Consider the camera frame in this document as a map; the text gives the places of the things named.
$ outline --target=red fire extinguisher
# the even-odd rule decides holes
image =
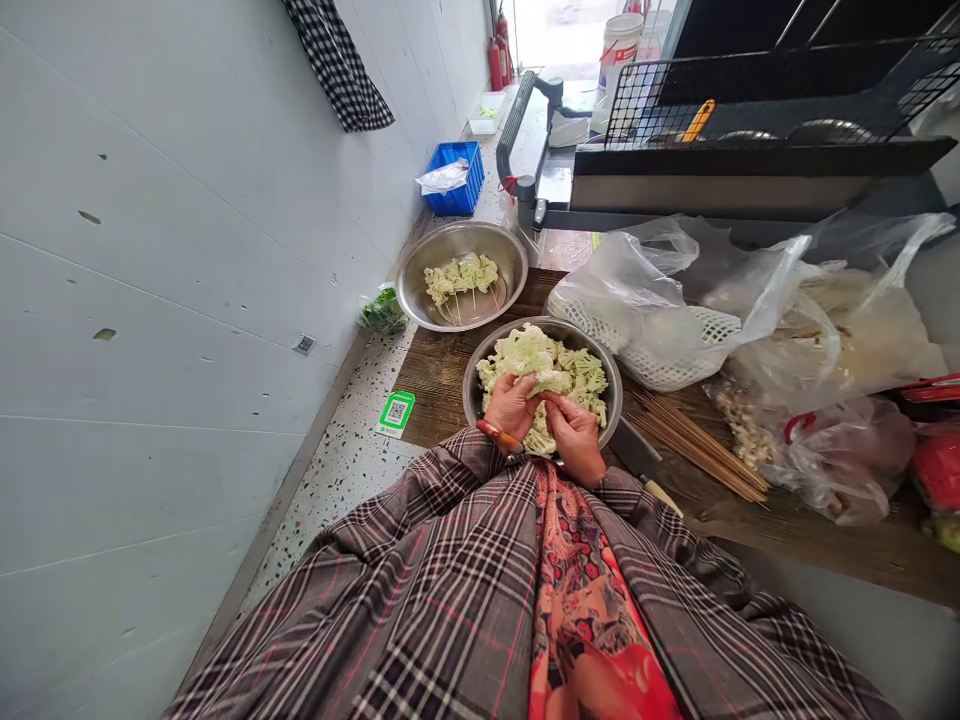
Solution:
[[[490,38],[487,42],[487,63],[490,65],[490,89],[503,90],[503,65],[500,58],[500,46]]]
[[[497,36],[497,48],[500,50],[500,69],[503,71],[501,80],[506,87],[513,81],[513,68],[510,67],[510,46],[503,35]]]
[[[503,74],[503,84],[506,86],[513,82],[513,58],[510,57],[510,30],[507,27],[507,16],[503,14],[503,2],[500,3],[500,13],[493,27],[500,52],[504,56],[503,66],[506,72]]]

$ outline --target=plaid coat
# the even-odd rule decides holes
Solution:
[[[536,470],[476,429],[324,530],[169,718],[519,718],[537,594]],[[791,603],[632,477],[584,491],[690,718],[894,718]]]

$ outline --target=wooden table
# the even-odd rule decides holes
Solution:
[[[417,330],[394,386],[417,398],[403,434],[405,441],[432,447],[466,426],[461,387],[474,349],[499,325],[540,315],[547,295],[564,274],[531,270],[513,307],[477,330]],[[632,381],[623,379],[629,387]],[[639,411],[636,401],[625,394],[624,411],[631,406]],[[699,385],[673,393],[672,398],[721,443],[732,447],[726,423]],[[960,556],[920,532],[926,511],[909,484],[891,501],[890,516],[884,522],[845,528],[778,489],[770,493],[768,512],[734,495],[669,447],[648,439],[663,456],[660,484],[683,510],[688,526],[700,535],[786,555],[960,610]],[[610,453],[605,455],[619,464]]]

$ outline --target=terrazzo floor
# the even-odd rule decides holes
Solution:
[[[542,95],[534,93],[511,155],[514,173],[535,173],[546,136],[545,128],[546,101]],[[499,133],[467,139],[480,142],[486,172],[473,219],[499,223],[503,213],[498,197],[495,154]],[[424,232],[461,219],[432,218]],[[263,599],[297,563],[317,533],[359,503],[386,490],[423,451],[416,445],[387,438],[373,430],[387,397],[393,391],[415,331],[416,326],[411,323],[400,336],[374,338],[367,344],[243,601],[238,619]]]

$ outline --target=hanging towel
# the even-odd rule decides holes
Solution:
[[[310,66],[347,132],[381,130],[393,113],[367,76],[333,0],[283,0]]]

